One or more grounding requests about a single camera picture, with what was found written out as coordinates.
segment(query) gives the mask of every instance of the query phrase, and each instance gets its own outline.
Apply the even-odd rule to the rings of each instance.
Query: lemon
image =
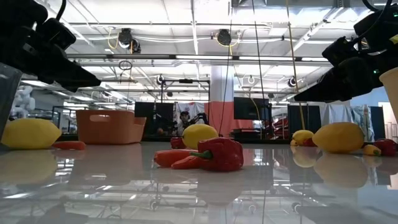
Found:
[[[191,149],[198,149],[198,142],[200,141],[217,137],[216,129],[207,124],[193,124],[185,128],[182,133],[182,141]]]

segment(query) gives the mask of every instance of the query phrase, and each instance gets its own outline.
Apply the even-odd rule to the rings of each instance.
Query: red object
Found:
[[[161,167],[171,167],[173,163],[190,156],[196,150],[172,149],[155,152],[154,161]]]
[[[226,138],[213,138],[198,143],[198,152],[191,153],[203,159],[202,169],[218,172],[240,170],[243,166],[242,145]]]
[[[374,146],[381,150],[382,156],[395,156],[397,152],[397,143],[391,139],[378,139]]]
[[[312,138],[309,138],[309,139],[304,140],[303,146],[307,146],[307,147],[317,147],[317,145],[312,141]]]
[[[86,144],[82,141],[61,141],[54,143],[52,146],[59,149],[75,149],[75,150],[86,149]]]
[[[174,162],[172,169],[199,169],[203,162],[202,158],[188,156],[180,161]]]
[[[172,145],[172,149],[185,149],[187,148],[182,141],[182,138],[171,138],[170,144]]]
[[[146,118],[126,110],[77,110],[79,140],[86,144],[141,142]]]

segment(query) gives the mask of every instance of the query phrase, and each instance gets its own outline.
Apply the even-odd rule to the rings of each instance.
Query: orange carrot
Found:
[[[86,144],[82,141],[61,141],[52,144],[52,146],[59,149],[76,149],[76,150],[86,149]]]
[[[180,161],[196,150],[172,149],[155,152],[154,161],[161,167],[171,167],[174,162]]]
[[[180,161],[174,162],[172,169],[199,169],[203,159],[197,156],[188,156]]]

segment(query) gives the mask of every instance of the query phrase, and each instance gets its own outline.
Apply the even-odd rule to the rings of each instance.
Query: rope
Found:
[[[288,25],[289,25],[290,49],[292,51],[294,81],[296,82],[296,93],[298,94],[299,93],[299,83],[297,81],[296,63],[295,63],[295,60],[294,60],[294,49],[293,49],[293,40],[292,40],[292,25],[290,23],[290,14],[289,14],[289,0],[286,0],[286,10],[287,10],[287,22],[288,22]],[[305,130],[304,115],[303,115],[303,108],[301,106],[301,102],[298,103],[298,106],[300,108],[301,126],[302,126],[302,129]]]

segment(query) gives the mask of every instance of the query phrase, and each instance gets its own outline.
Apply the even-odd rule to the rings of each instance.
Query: orange plastic bin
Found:
[[[79,141],[86,144],[130,144],[141,142],[146,118],[132,111],[76,111]]]

